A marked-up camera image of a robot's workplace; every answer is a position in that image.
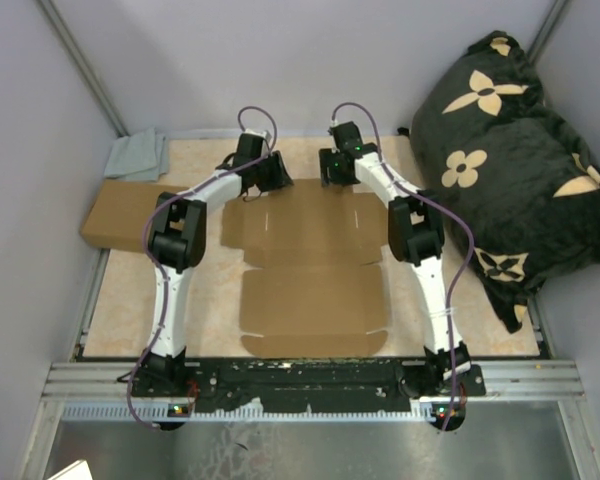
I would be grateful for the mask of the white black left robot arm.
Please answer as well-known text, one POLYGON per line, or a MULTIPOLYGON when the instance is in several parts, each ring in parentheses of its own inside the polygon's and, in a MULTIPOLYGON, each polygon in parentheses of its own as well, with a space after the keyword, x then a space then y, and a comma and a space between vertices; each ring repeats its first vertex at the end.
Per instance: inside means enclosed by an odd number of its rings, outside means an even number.
POLYGON ((185 390, 187 296, 206 251, 208 216, 253 186, 268 192, 292 184, 273 146, 267 131, 247 129, 207 179, 159 195, 142 233, 144 253, 154 266, 154 316, 148 344, 127 380, 128 397, 174 397, 185 390))

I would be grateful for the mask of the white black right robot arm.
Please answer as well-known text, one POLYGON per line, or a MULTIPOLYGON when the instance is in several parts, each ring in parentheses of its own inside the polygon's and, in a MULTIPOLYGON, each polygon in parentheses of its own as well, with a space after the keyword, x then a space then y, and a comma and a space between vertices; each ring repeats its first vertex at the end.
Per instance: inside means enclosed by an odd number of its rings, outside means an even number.
POLYGON ((443 211, 429 191, 405 180, 385 161, 378 143, 364 142, 354 122, 333 120, 329 134, 334 146, 319 151, 321 182, 324 186, 363 184, 386 207, 391 253, 407 264, 418 281, 429 320, 425 381, 432 393, 447 396, 470 370, 471 359, 455 325, 443 278, 443 211))

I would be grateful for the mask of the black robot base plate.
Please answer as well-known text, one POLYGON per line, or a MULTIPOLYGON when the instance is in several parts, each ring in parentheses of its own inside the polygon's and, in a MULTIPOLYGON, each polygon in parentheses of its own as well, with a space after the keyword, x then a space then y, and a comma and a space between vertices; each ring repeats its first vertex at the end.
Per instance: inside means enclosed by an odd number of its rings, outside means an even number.
POLYGON ((168 415, 177 421, 193 414, 236 413, 257 403, 266 414, 411 413, 412 402, 438 398, 435 428, 453 431, 465 417, 470 397, 483 397, 481 368, 471 363, 451 389, 435 386, 425 361, 400 357, 282 359, 185 357, 186 384, 170 395, 168 415))

